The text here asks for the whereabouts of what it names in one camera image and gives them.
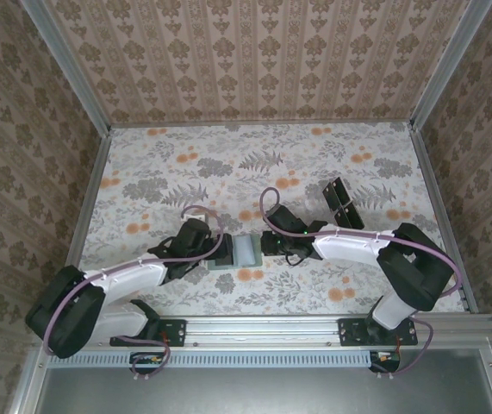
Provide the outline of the sage green card holder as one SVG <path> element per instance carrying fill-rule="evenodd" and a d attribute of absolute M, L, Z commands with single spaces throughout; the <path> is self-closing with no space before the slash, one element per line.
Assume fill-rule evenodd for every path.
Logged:
<path fill-rule="evenodd" d="M 207 268 L 209 271 L 261 267 L 263 265 L 259 235 L 232 235 L 232 237 L 232 249 L 222 249 L 218 247 L 215 253 L 207 258 Z M 227 250 L 233 252 L 234 263 L 233 265 L 220 265 L 219 259 Z"/>

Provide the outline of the clear acrylic card stand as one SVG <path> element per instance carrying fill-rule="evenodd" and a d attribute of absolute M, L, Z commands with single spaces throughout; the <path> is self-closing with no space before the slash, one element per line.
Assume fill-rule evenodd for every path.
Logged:
<path fill-rule="evenodd" d="M 329 182 L 322 191 L 329 210 L 337 225 L 346 229 L 364 229 L 364 222 L 358 213 L 341 178 Z"/>

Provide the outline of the aluminium mounting beam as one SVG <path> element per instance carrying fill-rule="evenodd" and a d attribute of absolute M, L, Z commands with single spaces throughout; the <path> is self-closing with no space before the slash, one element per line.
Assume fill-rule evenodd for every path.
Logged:
<path fill-rule="evenodd" d="M 406 346 L 343 347 L 339 341 L 338 321 L 365 318 L 364 315 L 268 316 L 268 317 L 156 317 L 184 319 L 184 348 L 322 348 L 354 349 L 421 348 L 428 343 L 436 348 L 480 348 L 492 345 L 492 316 L 470 313 L 422 313 L 411 320 L 418 344 Z"/>

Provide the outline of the floral patterned table cover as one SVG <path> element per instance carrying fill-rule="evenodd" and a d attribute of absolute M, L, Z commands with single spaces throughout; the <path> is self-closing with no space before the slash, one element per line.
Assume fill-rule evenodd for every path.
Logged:
<path fill-rule="evenodd" d="M 369 231 L 413 223 L 441 242 L 405 123 L 115 129 L 80 266 L 111 267 L 175 235 L 185 206 L 211 227 L 259 233 L 280 201 L 304 222 L 331 221 L 323 188 L 341 178 Z M 199 266 L 139 298 L 165 316 L 365 313 L 389 290 L 375 267 L 271 257 L 257 268 Z"/>

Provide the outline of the black controller box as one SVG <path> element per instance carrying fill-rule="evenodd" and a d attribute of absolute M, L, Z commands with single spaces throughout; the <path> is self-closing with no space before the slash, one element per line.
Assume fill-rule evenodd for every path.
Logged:
<path fill-rule="evenodd" d="M 130 371 L 135 376 L 152 376 L 163 369 L 169 360 L 166 352 L 137 352 L 129 356 Z"/>
<path fill-rule="evenodd" d="M 399 369 L 401 356 L 398 351 L 370 351 L 370 363 L 373 373 L 394 373 Z"/>

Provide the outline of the grey metal panel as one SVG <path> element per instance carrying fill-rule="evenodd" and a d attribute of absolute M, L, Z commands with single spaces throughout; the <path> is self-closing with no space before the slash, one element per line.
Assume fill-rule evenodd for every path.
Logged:
<path fill-rule="evenodd" d="M 123 367 L 50 367 L 29 355 L 9 414 L 492 414 L 492 350 L 427 352 L 408 372 L 184 367 L 135 379 Z"/>

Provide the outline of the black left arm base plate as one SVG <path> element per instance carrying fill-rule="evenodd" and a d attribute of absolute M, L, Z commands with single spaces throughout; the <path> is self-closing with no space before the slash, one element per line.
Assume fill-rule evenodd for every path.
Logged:
<path fill-rule="evenodd" d="M 117 336 L 109 340 L 112 347 L 145 347 L 153 342 L 163 342 L 169 347 L 182 347 L 186 337 L 187 322 L 184 319 L 158 319 L 147 322 L 134 336 Z"/>

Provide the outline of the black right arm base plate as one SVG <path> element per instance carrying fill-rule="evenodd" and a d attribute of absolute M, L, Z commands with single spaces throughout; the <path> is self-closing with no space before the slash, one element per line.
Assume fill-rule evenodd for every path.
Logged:
<path fill-rule="evenodd" d="M 343 347 L 418 344 L 414 323 L 409 319 L 403 320 L 395 329 L 385 329 L 366 318 L 343 318 L 338 325 L 339 341 Z"/>

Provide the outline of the aluminium back rail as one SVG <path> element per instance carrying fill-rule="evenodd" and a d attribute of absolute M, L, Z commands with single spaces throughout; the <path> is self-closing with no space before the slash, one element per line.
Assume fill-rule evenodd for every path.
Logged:
<path fill-rule="evenodd" d="M 411 124 L 409 119 L 308 119 L 308 120 L 234 120 L 234 121 L 205 121 L 205 122 L 143 122 L 143 123 L 113 123 L 111 129 L 134 129 L 134 128 L 180 128 L 200 126 L 245 126 L 245 125 L 315 125 L 315 124 L 345 124 L 345 123 L 385 123 L 398 122 Z"/>

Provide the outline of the aluminium side rail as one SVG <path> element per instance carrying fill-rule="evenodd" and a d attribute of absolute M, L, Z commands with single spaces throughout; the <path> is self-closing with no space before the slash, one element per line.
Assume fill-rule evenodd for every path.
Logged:
<path fill-rule="evenodd" d="M 454 260 L 463 278 L 460 296 L 463 299 L 464 307 L 470 313 L 478 313 L 479 309 L 466 273 L 464 262 L 456 242 L 449 217 L 446 212 L 445 204 L 439 190 L 439 184 L 433 172 L 431 161 L 427 153 L 420 131 L 415 129 L 409 122 L 407 123 L 409 134 L 414 146 L 421 173 L 426 183 L 428 196 L 431 200 L 433 212 L 436 217 L 439 231 L 445 246 L 445 251 Z"/>
<path fill-rule="evenodd" d="M 67 266 L 73 265 L 77 267 L 80 263 L 86 237 L 89 232 L 95 202 L 97 200 L 97 194 L 103 178 L 103 171 L 108 161 L 110 146 L 111 136 L 110 134 L 107 134 L 100 141 L 97 157 L 91 171 L 90 181 L 84 196 L 77 225 L 73 233 L 72 242 L 66 256 L 65 264 Z"/>

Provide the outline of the aluminium frame post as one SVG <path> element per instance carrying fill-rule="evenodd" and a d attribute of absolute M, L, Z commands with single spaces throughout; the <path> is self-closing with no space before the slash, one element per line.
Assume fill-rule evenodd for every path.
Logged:
<path fill-rule="evenodd" d="M 22 5 L 47 44 L 100 138 L 106 138 L 110 130 L 108 116 L 104 113 L 90 81 L 78 63 L 77 53 L 71 50 L 53 13 L 48 9 L 46 0 L 22 0 Z"/>
<path fill-rule="evenodd" d="M 430 6 L 417 11 L 416 17 L 425 17 L 422 29 L 416 29 L 420 44 L 414 55 L 411 77 L 404 87 L 408 95 L 408 128 L 414 129 L 415 110 L 427 91 L 429 82 L 443 59 L 470 0 L 414 0 L 415 8 Z"/>

